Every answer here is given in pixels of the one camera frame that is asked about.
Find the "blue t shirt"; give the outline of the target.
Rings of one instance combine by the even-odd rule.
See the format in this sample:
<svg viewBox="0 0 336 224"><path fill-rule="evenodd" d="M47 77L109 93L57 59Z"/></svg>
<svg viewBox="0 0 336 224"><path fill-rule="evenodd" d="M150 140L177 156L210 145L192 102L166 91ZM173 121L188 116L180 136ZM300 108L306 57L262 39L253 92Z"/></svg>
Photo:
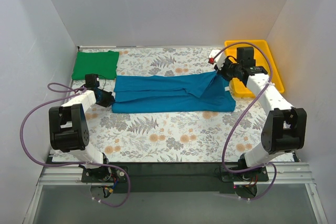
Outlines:
<svg viewBox="0 0 336 224"><path fill-rule="evenodd" d="M215 71L184 76L117 76L113 113L233 112L228 81Z"/></svg>

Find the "yellow plastic tray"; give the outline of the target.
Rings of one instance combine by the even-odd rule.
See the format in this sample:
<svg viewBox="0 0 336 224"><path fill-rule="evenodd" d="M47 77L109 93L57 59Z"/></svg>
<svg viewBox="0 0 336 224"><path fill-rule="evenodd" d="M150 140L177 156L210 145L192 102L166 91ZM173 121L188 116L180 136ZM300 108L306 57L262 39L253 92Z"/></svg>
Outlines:
<svg viewBox="0 0 336 224"><path fill-rule="evenodd" d="M264 75L264 80L261 80L260 84L271 79L271 83L275 85L279 93L284 92L284 87L265 40L226 41L223 53L226 56L225 60L239 63L245 73L244 81L237 78L230 81L235 97L254 97L255 95L247 87L247 81L258 74Z"/></svg>

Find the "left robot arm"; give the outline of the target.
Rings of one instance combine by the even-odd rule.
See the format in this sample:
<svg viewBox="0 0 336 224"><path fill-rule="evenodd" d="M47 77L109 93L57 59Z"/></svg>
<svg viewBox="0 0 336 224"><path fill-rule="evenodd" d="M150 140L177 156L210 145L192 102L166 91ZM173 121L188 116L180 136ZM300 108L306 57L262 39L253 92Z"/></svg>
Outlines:
<svg viewBox="0 0 336 224"><path fill-rule="evenodd" d="M100 89L99 75L85 75L87 90L61 106L49 109L50 143L54 150L69 153L83 162L81 167L86 175L100 182L112 177L112 169L106 155L90 142L90 133L85 112L93 105L108 108L114 103L112 92Z"/></svg>

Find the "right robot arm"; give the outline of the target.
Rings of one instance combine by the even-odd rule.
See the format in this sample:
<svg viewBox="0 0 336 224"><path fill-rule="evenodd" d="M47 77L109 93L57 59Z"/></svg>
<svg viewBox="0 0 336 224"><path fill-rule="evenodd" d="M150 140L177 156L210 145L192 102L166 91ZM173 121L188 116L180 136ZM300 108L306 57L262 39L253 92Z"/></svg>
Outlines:
<svg viewBox="0 0 336 224"><path fill-rule="evenodd" d="M257 174L257 169L275 157L303 148L307 113L303 108L294 107L277 90L271 81L273 72L269 60L266 61L268 68L256 64L254 51L260 48L246 41L235 45L235 60L223 56L220 50L210 56L208 62L225 80L236 78L242 82L255 95L248 108L259 102L267 116L260 143L241 156L237 167L223 167L228 173L238 174L242 180L248 181Z"/></svg>

